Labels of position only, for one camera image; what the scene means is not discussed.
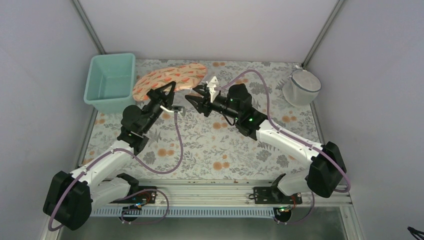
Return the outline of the orange floral mesh laundry bag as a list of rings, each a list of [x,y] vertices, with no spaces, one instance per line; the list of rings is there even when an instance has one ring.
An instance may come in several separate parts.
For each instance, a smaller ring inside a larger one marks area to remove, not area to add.
[[[176,82],[175,90],[191,89],[197,86],[208,74],[208,68],[201,63],[190,63],[153,70],[137,80],[132,96],[137,102],[148,99],[149,90]]]

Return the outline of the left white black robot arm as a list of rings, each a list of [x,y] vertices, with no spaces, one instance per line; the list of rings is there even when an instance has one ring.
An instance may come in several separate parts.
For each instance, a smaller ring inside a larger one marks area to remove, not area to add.
[[[173,107],[177,83],[151,89],[150,101],[143,107],[129,105],[122,112],[117,140],[100,156],[70,173],[59,171],[50,183],[43,212],[48,215],[47,228],[54,232],[62,227],[80,228],[91,212],[113,201],[134,202],[139,197],[139,182],[127,174],[106,180],[112,172],[134,159],[147,170],[155,170],[137,157],[145,148],[146,133],[163,111],[175,112]]]

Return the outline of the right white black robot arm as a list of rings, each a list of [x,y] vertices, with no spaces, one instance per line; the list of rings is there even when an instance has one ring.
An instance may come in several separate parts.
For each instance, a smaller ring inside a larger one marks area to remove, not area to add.
[[[205,84],[194,91],[197,96],[188,94],[185,99],[198,113],[208,117],[217,112],[231,118],[243,136],[271,145],[305,166],[303,171],[284,173],[276,179],[270,191],[274,202],[282,204],[290,195],[308,191],[329,198],[337,190],[347,169],[335,143],[310,141],[272,123],[269,116],[253,107],[252,95],[243,83],[231,86],[226,96],[212,95]]]

